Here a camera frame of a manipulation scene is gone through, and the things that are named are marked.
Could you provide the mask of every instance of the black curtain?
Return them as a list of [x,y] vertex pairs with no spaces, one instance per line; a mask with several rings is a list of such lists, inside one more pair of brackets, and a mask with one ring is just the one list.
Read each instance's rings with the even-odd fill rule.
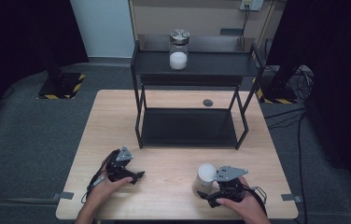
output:
[[29,22],[36,25],[50,52],[47,60],[55,66],[88,61],[69,0],[0,0],[0,100],[15,81],[47,70]]
[[290,53],[314,73],[306,109],[324,150],[351,173],[350,2],[288,0],[268,64],[285,64]]

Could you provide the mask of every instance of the lower shelf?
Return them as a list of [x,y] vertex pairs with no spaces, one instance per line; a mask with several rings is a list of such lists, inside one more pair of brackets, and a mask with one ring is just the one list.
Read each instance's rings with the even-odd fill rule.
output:
[[147,147],[235,147],[228,109],[148,108],[142,143]]

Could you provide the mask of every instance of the person's right hand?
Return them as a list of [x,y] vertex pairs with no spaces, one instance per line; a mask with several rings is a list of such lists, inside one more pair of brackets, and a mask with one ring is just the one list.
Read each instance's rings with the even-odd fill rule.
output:
[[[248,187],[248,184],[244,177],[239,176],[239,179],[242,184]],[[251,193],[247,191],[245,197],[239,203],[225,198],[217,199],[217,203],[220,203],[223,206],[235,211],[245,221],[246,224],[271,223],[271,221],[266,217],[257,200]]]

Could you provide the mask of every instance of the jar lid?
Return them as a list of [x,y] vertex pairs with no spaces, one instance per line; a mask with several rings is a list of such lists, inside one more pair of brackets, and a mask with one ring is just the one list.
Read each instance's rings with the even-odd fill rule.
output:
[[170,42],[176,45],[185,45],[190,42],[190,33],[185,30],[174,30],[170,34]]

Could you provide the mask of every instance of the person's left hand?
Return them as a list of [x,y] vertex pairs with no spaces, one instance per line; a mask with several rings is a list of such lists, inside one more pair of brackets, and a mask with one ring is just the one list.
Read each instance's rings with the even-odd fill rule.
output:
[[111,182],[107,176],[105,176],[104,180],[95,186],[91,193],[89,194],[88,199],[85,203],[94,204],[95,207],[100,207],[103,203],[108,201],[109,196],[114,192],[120,189],[121,187],[127,185],[132,182],[132,177],[125,177],[118,181]]
[[91,224],[94,220],[94,217],[96,216],[97,210],[101,205],[103,205],[103,203],[108,201],[109,196],[116,190],[132,181],[132,177],[124,177],[118,181],[111,182],[105,175],[103,181],[91,190],[88,199],[86,200],[85,204],[83,204],[81,210],[77,215],[77,220],[75,223]]

